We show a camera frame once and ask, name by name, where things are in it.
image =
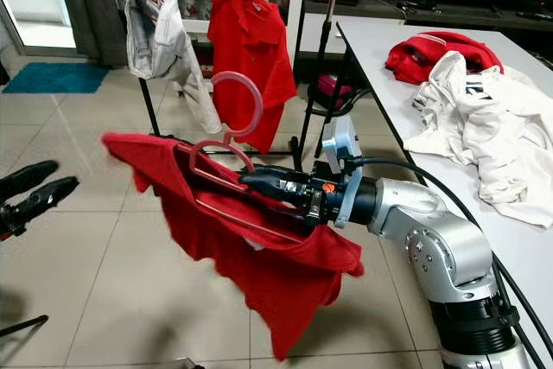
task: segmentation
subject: curtain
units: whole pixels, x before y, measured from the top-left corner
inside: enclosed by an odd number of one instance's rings
[[[77,51],[102,65],[126,65],[126,35],[116,1],[65,1]]]

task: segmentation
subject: blue rug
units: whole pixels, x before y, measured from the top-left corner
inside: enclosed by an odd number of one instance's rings
[[[110,70],[91,64],[31,62],[3,89],[6,94],[92,94]]]

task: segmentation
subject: white shirt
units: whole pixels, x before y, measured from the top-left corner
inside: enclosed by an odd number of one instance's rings
[[[464,57],[446,53],[415,93],[426,128],[408,151],[475,164],[480,198],[500,213],[553,225],[553,100],[524,74],[504,67],[467,74]]]
[[[221,130],[177,0],[127,0],[127,54],[137,77],[178,82],[192,113],[207,133]]]

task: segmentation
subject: red polo shirt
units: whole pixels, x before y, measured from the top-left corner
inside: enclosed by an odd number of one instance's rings
[[[195,260],[212,258],[215,270],[244,292],[245,304],[256,310],[271,331],[273,352],[284,359],[302,336],[320,305],[340,293],[342,273],[363,274],[361,247],[326,225],[305,235],[303,221],[282,213],[281,202],[261,194],[237,193],[193,174],[187,143],[142,134],[109,133],[104,145],[134,169],[137,189],[153,185],[162,200],[171,236]],[[238,174],[198,155],[206,172],[238,183]],[[233,218],[292,234],[301,242],[260,232]],[[256,251],[245,238],[264,246]]]
[[[284,103],[296,95],[286,49],[286,27],[278,6],[266,0],[213,0],[207,36],[215,46],[215,73],[243,73],[259,88],[263,116],[253,133],[236,141],[267,153]],[[250,123],[253,99],[244,86],[228,81],[216,85],[213,102],[221,121],[232,129],[242,129]]]

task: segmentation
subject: red cloth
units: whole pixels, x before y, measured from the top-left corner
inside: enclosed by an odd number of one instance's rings
[[[484,43],[454,32],[422,32],[391,49],[386,68],[392,70],[396,80],[419,85],[428,81],[430,71],[448,51],[458,51],[467,60],[467,69],[482,71],[498,65],[498,57]]]
[[[254,132],[236,141],[267,153],[284,103],[296,95],[278,6],[266,0],[213,0],[207,36],[214,45],[214,72],[243,73],[259,88],[264,102],[261,121]],[[244,86],[228,81],[216,85],[213,102],[221,122],[234,130],[250,123],[253,99]]]
[[[213,258],[217,272],[229,277],[245,294],[271,331],[273,353],[284,359],[301,337],[319,305],[340,293],[341,273],[363,274],[361,247],[328,226],[307,237],[305,225],[275,212],[283,204],[260,194],[240,194],[190,172],[190,145],[174,139],[140,134],[108,133],[104,145],[129,163],[140,192],[153,185],[171,236],[193,259]],[[198,167],[238,183],[238,174],[198,156]],[[296,243],[225,219],[197,203],[302,239]],[[265,247],[255,251],[244,238]]]

